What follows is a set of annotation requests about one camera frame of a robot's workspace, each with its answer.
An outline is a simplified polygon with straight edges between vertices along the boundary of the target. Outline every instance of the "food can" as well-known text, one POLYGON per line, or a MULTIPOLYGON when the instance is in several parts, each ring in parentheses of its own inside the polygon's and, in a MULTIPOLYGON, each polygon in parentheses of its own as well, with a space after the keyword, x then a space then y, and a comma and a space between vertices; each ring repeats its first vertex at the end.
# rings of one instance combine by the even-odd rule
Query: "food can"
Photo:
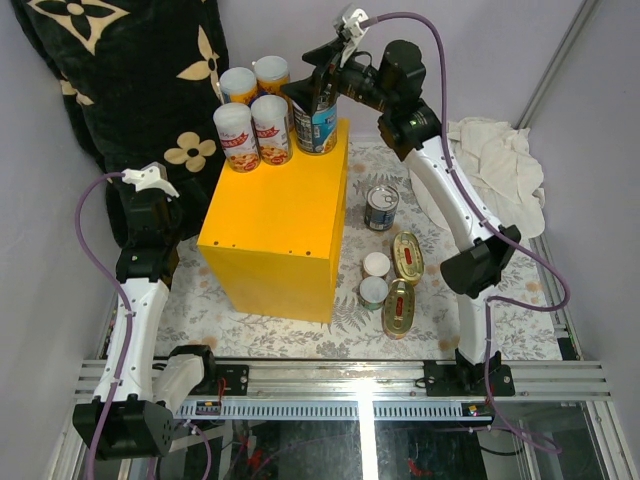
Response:
POLYGON ((380 277, 367 277, 360 282, 360 304, 367 310, 382 308, 389 293, 387 282, 380 277))
POLYGON ((219 83, 224 103, 251 105, 258 98, 258 82, 248 68, 230 68, 222 74, 219 83))
POLYGON ((320 97, 318 110, 310 117, 293 102, 293 120, 296 125, 300 150, 311 154, 329 153, 338 140, 338 108, 329 104, 329 91, 320 97))
POLYGON ((229 166, 236 172, 250 172, 260 164, 251 109, 242 103, 227 103, 213 113, 220 144, 229 166))
POLYGON ((391 253, 396 275, 415 287, 424 274, 424 259, 416 236, 411 232, 398 233, 393 239, 391 253))
POLYGON ((287 102, 275 95, 260 97, 251 105, 260 157, 269 165, 283 165, 293 154, 289 140, 287 108, 287 102))
POLYGON ((282 93, 282 85, 289 83, 289 65, 282 57, 269 55, 262 57, 257 62, 253 62, 253 71, 258 79, 258 89, 260 93, 266 95, 277 95, 287 101, 289 130, 293 129, 293 105, 291 100, 282 93))
POLYGON ((393 340, 404 337, 413 325, 416 295, 413 286, 403 278, 391 282, 382 310, 382 329, 393 340))
POLYGON ((387 274, 391 270, 391 262, 389 257, 381 252, 372 252, 362 262, 362 274, 364 278, 367 277, 380 277, 386 278, 387 274))
POLYGON ((367 192, 367 205, 364 211, 364 223, 371 230, 383 232, 389 230, 396 217, 400 195, 395 188, 378 185, 367 192))

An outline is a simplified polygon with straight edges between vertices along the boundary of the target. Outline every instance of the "can lid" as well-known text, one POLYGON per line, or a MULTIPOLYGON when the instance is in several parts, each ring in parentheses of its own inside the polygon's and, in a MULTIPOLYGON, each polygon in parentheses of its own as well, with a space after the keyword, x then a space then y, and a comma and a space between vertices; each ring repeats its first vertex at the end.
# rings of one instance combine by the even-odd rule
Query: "can lid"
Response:
POLYGON ((260 80, 274 81, 289 74, 289 65, 282 57, 268 55, 253 64, 253 71, 260 80))
POLYGON ((287 101, 277 95, 263 95, 251 105, 251 115, 257 120, 284 118, 288 112, 287 101))
POLYGON ((399 200, 400 196, 396 189, 387 185, 373 187, 367 193, 367 201, 371 206, 382 211, 393 210, 398 206, 399 200))
POLYGON ((222 128, 246 125, 251 122, 251 109, 244 103, 226 103, 213 112, 213 122, 222 128))
POLYGON ((229 94, 250 92, 256 84, 256 76, 244 67, 230 68, 220 77, 220 88, 229 94))
POLYGON ((391 261, 384 253, 372 252, 363 262, 364 271, 374 277, 384 277, 391 269, 391 261))
POLYGON ((368 303, 381 303, 388 293, 387 282, 380 277, 367 277, 360 283, 360 296, 368 303))

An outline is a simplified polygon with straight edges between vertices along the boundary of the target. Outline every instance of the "silver can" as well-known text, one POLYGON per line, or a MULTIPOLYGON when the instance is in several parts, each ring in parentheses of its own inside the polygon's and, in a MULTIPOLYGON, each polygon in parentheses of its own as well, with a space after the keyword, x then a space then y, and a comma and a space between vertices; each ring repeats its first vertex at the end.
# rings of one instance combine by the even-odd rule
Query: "silver can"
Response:
POLYGON ((384 232, 393 226, 400 195, 395 188, 378 185, 367 192, 364 223, 371 230, 384 232))

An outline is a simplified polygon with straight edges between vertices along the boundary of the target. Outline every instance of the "gold oval can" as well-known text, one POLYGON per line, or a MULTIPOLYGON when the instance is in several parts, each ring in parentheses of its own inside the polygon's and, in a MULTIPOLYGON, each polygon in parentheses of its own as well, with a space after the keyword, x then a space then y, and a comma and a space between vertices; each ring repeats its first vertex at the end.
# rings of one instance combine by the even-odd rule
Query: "gold oval can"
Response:
POLYGON ((396 278, 389 287, 389 295, 382 310, 382 328, 393 340, 403 338, 413 325, 416 295, 413 285, 396 278))
POLYGON ((424 259, 418 239, 411 232, 400 232, 393 239, 391 248, 396 275, 415 287, 424 274, 424 259))

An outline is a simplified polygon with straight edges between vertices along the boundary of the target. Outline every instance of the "floral tablecloth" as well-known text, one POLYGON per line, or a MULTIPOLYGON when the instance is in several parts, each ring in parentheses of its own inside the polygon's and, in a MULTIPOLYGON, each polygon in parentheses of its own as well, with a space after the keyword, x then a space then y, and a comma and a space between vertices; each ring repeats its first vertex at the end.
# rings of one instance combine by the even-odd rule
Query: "floral tablecloth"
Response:
MULTIPOLYGON (((341 359, 449 359, 459 342, 455 294, 440 275, 440 263, 457 253, 451 233, 420 210, 408 172, 381 143, 352 143, 348 200, 333 321, 320 324, 236 312, 200 254, 196 239, 178 248, 180 265, 158 331, 156 354, 185 343, 209 344, 217 356, 341 359), (400 194, 393 228, 373 232, 363 223, 365 194, 377 184, 400 194), (413 327, 401 340, 382 331, 380 311, 358 304, 361 262, 370 252, 389 253, 401 230, 416 234, 426 271, 416 287, 413 327)), ((544 304, 536 266, 516 252, 499 285, 503 295, 544 304)), ((506 358, 559 360, 549 314, 501 305, 494 308, 497 341, 506 358)))

